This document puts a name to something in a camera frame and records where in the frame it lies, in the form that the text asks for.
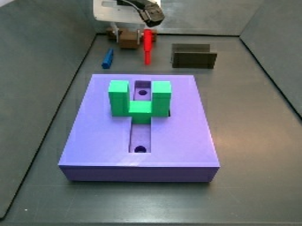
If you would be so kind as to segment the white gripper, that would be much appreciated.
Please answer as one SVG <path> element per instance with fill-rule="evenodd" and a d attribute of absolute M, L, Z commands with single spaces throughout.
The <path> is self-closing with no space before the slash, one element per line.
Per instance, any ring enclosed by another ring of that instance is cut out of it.
<path fill-rule="evenodd" d="M 133 6 L 117 4 L 117 0 L 94 0 L 94 16 L 97 20 L 114 22 L 117 43 L 119 43 L 119 28 L 115 22 L 145 24 Z M 137 45 L 141 45 L 141 29 L 137 29 Z"/>

